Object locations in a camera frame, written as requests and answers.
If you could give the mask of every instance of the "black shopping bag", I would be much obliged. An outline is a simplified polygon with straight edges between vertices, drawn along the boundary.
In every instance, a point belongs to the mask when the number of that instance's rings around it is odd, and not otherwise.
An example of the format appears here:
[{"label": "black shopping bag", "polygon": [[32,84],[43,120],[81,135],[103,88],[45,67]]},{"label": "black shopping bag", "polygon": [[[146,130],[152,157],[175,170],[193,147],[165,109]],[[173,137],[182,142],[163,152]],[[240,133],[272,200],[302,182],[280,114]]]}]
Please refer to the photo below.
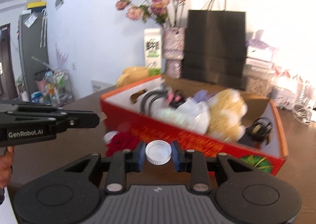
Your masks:
[{"label": "black shopping bag", "polygon": [[245,12],[190,10],[182,77],[243,89]]}]

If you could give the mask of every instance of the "flower vase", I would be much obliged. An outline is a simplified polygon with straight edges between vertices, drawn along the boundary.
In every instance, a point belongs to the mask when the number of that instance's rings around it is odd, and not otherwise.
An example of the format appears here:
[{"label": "flower vase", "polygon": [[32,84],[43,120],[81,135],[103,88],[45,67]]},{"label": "flower vase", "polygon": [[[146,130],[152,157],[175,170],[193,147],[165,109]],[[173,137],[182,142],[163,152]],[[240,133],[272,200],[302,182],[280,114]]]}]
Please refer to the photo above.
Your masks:
[{"label": "flower vase", "polygon": [[181,77],[181,61],[184,50],[184,28],[164,28],[162,57],[166,59],[165,73],[172,78]]}]

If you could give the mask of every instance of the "white wall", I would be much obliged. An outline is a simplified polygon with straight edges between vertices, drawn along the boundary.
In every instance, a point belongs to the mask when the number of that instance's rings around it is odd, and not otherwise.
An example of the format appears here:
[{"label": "white wall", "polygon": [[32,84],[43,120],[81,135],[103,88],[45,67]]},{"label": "white wall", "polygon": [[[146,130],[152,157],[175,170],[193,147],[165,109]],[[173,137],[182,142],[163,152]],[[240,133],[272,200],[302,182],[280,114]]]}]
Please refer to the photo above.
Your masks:
[{"label": "white wall", "polygon": [[0,12],[0,26],[10,23],[11,59],[15,80],[22,74],[19,56],[19,44],[16,32],[18,31],[19,15],[25,7],[19,7],[6,12]]},{"label": "white wall", "polygon": [[[153,21],[144,25],[127,20],[124,13],[115,10],[116,0],[65,0],[57,11],[54,0],[45,1],[50,63],[56,66],[57,42],[61,51],[69,54],[77,98],[92,92],[92,79],[115,84],[122,69],[144,64],[143,30],[155,27]],[[200,9],[207,1],[189,0],[186,10]],[[247,31],[265,29],[267,42],[282,48],[282,61],[289,67],[308,69],[298,66],[297,59],[307,53],[315,55],[315,0],[228,0],[227,9],[246,11]]]}]

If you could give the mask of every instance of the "cardboard box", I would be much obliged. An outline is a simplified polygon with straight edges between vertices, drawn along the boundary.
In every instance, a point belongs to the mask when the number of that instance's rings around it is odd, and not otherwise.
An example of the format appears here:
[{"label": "cardboard box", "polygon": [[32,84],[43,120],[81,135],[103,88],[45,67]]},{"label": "cardboard box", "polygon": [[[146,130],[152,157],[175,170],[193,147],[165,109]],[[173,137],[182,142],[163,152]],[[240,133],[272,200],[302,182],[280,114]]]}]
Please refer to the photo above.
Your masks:
[{"label": "cardboard box", "polygon": [[[209,93],[225,89],[225,87],[219,85],[164,78],[167,84],[174,89],[183,90],[186,97],[193,96],[202,89],[208,90]],[[242,119],[243,125],[248,127],[257,118],[261,116],[268,117],[273,125],[271,143],[268,145],[262,144],[260,149],[240,144],[228,144],[213,139],[208,135],[199,135],[139,114],[137,112],[139,101],[132,103],[130,96],[143,89],[152,90],[156,88],[160,84],[161,79],[160,75],[150,77],[104,94],[101,97],[101,106],[102,111],[106,115],[105,125],[110,130],[130,131],[146,143],[157,139],[165,140],[169,143],[177,140],[184,150],[199,150],[208,157],[215,157],[219,152],[226,152],[237,158],[242,158],[272,175],[279,171],[288,156],[288,149],[281,119],[273,100],[241,92],[248,105],[248,112]]]}]

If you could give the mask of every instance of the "plush toy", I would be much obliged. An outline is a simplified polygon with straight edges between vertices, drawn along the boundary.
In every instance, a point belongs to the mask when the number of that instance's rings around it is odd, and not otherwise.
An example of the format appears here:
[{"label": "plush toy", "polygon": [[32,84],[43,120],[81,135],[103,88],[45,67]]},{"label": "plush toy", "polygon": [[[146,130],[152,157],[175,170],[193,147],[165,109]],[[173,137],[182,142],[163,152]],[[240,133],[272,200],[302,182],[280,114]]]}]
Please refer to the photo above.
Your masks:
[{"label": "plush toy", "polygon": [[241,118],[247,112],[247,105],[240,93],[226,89],[207,100],[211,121],[207,134],[211,137],[236,143],[245,133]]}]

